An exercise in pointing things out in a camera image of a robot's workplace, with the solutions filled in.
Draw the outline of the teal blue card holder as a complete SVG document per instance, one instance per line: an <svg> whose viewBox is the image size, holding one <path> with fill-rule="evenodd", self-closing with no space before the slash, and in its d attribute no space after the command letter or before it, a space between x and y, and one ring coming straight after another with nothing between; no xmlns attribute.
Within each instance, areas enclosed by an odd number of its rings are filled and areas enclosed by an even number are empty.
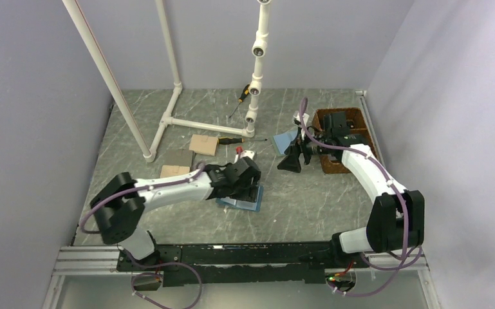
<svg viewBox="0 0 495 309"><path fill-rule="evenodd" d="M230 207L233 209L240 209L244 211L259 212L261 203L263 201L264 187L258 186L254 191L254 201L235 200L232 198L218 198L216 203L220 207Z"/></svg>

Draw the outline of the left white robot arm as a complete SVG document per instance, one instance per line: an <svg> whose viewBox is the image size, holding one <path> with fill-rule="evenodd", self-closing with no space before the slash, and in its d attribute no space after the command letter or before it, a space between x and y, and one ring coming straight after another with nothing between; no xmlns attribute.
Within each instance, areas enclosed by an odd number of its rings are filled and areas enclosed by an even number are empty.
<svg viewBox="0 0 495 309"><path fill-rule="evenodd" d="M134 179L129 172L114 176L90 201L90 210L81 219L94 218L105 245L119 245L134 258L142 270L151 270L159 262L156 241L139 226L141 218L160 207L185 201L231 199L257 203L261 171L253 159L244 157L234 163L199 163L193 172L157 179Z"/></svg>

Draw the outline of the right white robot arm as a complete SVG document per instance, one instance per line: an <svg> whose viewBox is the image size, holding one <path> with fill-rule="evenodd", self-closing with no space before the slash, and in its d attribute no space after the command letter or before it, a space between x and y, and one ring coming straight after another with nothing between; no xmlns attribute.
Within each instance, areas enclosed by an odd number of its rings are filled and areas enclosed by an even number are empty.
<svg viewBox="0 0 495 309"><path fill-rule="evenodd" d="M326 115L322 130L308 136L308 115L295 112L295 139L286 150L279 170L300 173L312 156L330 156L350 171L368 194L373 206L365 227L334 234L329 259L345 267L360 252L389 252L417 247L424 240L425 200L397 182L376 159L367 139L354 133L344 112Z"/></svg>

